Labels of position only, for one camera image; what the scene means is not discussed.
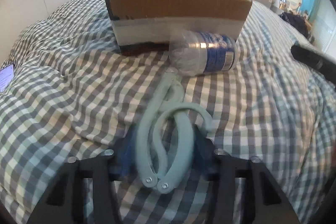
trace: gingham bedsheet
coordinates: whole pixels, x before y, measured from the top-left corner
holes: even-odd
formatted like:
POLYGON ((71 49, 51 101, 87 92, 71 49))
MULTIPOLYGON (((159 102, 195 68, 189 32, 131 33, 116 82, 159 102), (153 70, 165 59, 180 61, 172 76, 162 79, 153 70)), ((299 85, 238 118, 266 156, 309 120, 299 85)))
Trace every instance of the gingham bedsheet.
MULTIPOLYGON (((306 223, 329 174, 336 92, 292 58, 296 40, 307 43, 254 3, 237 40, 236 68, 185 77, 182 84, 185 102, 213 116, 215 146, 245 159, 258 155, 306 223)), ((170 63, 167 52, 120 55, 104 0, 71 0, 26 28, 3 67, 11 63, 15 77, 0 94, 0 199, 20 224, 69 156, 96 156, 140 120, 170 63)), ((194 112, 189 116, 201 125, 194 112)), ((168 123, 163 139, 169 153, 177 142, 172 131, 168 123)), ((125 223, 202 223, 211 185, 190 169, 167 195, 143 188, 136 177, 116 190, 125 223)), ((239 204, 237 194, 236 222, 239 204)))

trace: screw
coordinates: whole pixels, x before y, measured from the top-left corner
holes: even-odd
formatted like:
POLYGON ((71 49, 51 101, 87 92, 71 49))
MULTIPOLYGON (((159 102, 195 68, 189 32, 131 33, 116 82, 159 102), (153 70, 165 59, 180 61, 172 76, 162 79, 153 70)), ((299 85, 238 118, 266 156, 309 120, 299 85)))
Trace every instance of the screw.
POLYGON ((258 164, 261 162, 261 159, 258 157, 258 156, 252 156, 250 158, 251 162, 255 163, 255 164, 258 164))
POLYGON ((214 153, 218 156, 227 155, 227 153, 224 151, 224 149, 221 149, 221 148, 215 149, 214 153))
POLYGON ((166 72, 174 73, 174 72, 175 72, 175 70, 174 70, 174 69, 172 69, 172 68, 169 68, 169 69, 167 69, 167 70, 166 70, 166 72))
POLYGON ((114 151, 112 149, 107 149, 104 151, 105 156, 112 156, 114 154, 114 151))
POLYGON ((68 163, 70 163, 70 164, 75 163, 76 160, 77 160, 76 157, 70 157, 70 158, 68 158, 68 163))

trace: open cardboard box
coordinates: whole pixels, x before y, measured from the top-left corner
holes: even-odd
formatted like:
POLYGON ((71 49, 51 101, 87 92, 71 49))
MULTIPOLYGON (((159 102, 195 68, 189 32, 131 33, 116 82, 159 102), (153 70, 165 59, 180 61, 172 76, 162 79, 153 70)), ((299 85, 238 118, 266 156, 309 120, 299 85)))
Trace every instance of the open cardboard box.
POLYGON ((124 55, 167 50, 181 30, 225 34, 237 39, 249 0, 105 0, 117 43, 124 55))

